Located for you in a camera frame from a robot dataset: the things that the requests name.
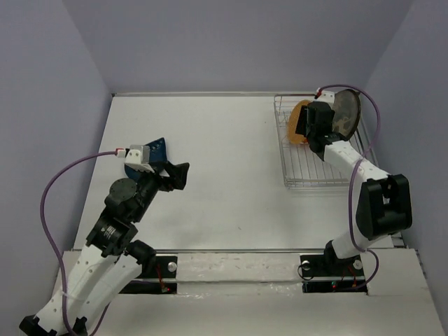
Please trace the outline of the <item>tan woven round plate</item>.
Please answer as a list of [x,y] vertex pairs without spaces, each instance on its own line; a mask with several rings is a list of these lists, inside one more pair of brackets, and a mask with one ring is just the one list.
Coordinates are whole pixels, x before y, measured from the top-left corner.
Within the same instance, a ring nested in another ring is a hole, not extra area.
[[299,134],[295,133],[295,128],[298,122],[298,115],[301,109],[301,106],[303,105],[309,105],[311,101],[304,99],[302,101],[299,101],[295,107],[293,108],[290,117],[287,122],[286,126],[286,136],[288,141],[293,145],[301,144],[302,139],[305,138],[304,136],[301,136]]

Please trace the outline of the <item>dark blue leaf plate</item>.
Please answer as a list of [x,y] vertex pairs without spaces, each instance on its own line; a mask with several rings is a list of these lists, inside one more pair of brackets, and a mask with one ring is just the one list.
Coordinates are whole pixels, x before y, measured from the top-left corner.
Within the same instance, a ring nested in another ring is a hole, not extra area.
[[[167,149],[166,149],[166,143],[165,138],[159,138],[156,139],[150,143],[147,143],[144,146],[148,146],[150,148],[150,158],[149,158],[149,164],[153,168],[153,173],[155,172],[161,172],[164,168],[162,166],[162,163],[167,161]],[[140,171],[135,171],[127,166],[125,166],[124,163],[124,170],[125,174],[129,179],[132,179],[134,181],[137,181],[141,175]]]

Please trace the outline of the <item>grey deer plate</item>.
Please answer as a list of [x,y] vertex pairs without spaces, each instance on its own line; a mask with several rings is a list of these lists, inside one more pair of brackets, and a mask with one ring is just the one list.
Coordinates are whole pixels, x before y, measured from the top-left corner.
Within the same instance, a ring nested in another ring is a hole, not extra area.
[[353,136],[351,133],[356,117],[356,103],[353,91],[353,89],[345,89],[337,92],[332,108],[335,112],[332,121],[332,130],[335,133],[340,133],[347,139]]

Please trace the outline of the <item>large teal floral plate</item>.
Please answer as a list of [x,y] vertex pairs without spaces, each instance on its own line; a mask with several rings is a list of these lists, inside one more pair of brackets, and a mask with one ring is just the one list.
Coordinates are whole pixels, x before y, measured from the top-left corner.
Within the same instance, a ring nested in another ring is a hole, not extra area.
[[352,135],[355,134],[355,132],[358,129],[358,125],[361,119],[361,111],[362,111],[362,105],[361,105],[361,98],[360,98],[361,93],[359,91],[353,91],[353,97],[355,99],[355,103],[356,103],[356,117],[354,119],[353,122],[353,127],[352,127]]

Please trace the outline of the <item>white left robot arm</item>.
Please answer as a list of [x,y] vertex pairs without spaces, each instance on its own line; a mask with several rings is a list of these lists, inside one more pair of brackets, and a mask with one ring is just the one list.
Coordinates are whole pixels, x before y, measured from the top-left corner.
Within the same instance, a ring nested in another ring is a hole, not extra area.
[[121,178],[109,188],[97,222],[70,273],[61,273],[62,285],[34,315],[23,318],[26,335],[86,335],[101,311],[138,276],[151,274],[156,252],[135,239],[138,223],[160,191],[182,190],[189,163],[161,164],[166,175],[145,171],[139,180]]

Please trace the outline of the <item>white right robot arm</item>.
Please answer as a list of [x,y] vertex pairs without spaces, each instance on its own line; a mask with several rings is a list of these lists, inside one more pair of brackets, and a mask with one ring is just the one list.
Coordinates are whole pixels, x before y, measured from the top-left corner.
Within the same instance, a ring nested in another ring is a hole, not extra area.
[[339,274],[348,260],[377,240],[412,225],[408,179],[387,173],[360,154],[347,138],[333,131],[334,117],[328,103],[313,101],[301,108],[296,127],[314,154],[349,179],[349,229],[326,244],[322,257],[329,274]]

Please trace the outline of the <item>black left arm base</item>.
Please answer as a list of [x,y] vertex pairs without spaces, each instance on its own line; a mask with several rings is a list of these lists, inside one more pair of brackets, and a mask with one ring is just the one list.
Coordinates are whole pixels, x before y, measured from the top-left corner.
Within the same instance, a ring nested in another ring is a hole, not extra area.
[[120,294],[174,295],[177,294],[178,256],[157,255],[153,266],[145,266]]

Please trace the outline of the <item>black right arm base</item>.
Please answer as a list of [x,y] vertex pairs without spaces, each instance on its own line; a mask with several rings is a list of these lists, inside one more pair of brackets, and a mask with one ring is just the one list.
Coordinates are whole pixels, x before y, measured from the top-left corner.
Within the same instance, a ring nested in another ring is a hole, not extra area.
[[330,264],[323,254],[301,255],[297,274],[305,294],[368,292],[359,255],[336,264]]

